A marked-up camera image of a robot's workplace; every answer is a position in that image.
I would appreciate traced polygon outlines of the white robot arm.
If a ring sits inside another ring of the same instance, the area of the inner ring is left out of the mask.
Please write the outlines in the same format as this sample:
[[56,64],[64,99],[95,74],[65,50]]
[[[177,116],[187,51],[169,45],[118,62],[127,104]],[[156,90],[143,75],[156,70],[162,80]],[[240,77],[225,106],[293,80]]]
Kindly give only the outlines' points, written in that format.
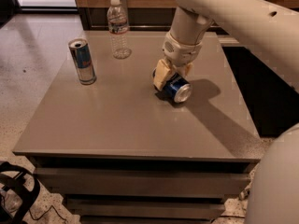
[[[164,58],[153,84],[161,90],[173,73],[186,76],[211,23],[249,49],[288,85],[299,89],[299,13],[264,0],[175,0]],[[251,184],[244,224],[299,224],[299,123],[263,155]]]

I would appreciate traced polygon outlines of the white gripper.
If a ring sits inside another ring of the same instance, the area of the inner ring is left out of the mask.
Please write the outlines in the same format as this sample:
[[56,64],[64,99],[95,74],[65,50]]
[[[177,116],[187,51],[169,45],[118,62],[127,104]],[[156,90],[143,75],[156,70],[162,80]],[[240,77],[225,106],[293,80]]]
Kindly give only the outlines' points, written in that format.
[[195,45],[185,45],[179,43],[170,33],[167,33],[163,43],[163,59],[157,62],[153,85],[161,91],[166,82],[176,73],[186,77],[192,70],[192,62],[197,58],[202,47],[202,42]]

